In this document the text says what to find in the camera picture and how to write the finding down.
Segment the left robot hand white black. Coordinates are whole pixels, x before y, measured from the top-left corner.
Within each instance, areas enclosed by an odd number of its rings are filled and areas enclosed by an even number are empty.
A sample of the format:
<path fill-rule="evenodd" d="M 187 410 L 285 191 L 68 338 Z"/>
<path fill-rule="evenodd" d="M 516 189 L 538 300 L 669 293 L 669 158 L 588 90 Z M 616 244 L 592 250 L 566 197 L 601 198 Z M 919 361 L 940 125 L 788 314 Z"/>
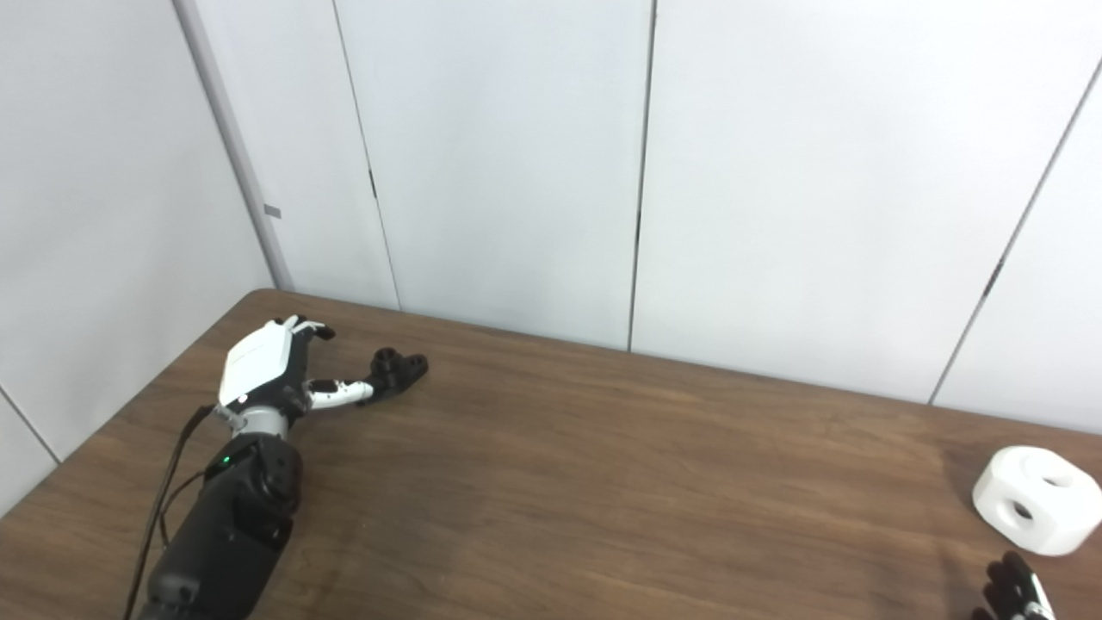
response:
<path fill-rule="evenodd" d="M 268 320 L 236 342 L 226 356 L 218 407 L 244 416 L 253 407 L 276 407 L 288 418 L 320 409 L 365 404 L 375 395 L 369 381 L 310 380 L 307 351 L 335 330 L 322 322 L 291 315 Z"/>

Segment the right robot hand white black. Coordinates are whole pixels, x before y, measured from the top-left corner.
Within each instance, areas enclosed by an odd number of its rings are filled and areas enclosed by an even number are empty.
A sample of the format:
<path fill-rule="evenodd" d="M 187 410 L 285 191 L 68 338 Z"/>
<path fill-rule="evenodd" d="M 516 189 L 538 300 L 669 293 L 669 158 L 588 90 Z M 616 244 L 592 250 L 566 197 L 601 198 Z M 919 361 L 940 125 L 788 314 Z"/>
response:
<path fill-rule="evenodd" d="M 1007 552 L 987 566 L 987 584 L 981 589 L 985 605 L 969 619 L 1056 619 L 1042 581 L 1016 552 Z"/>

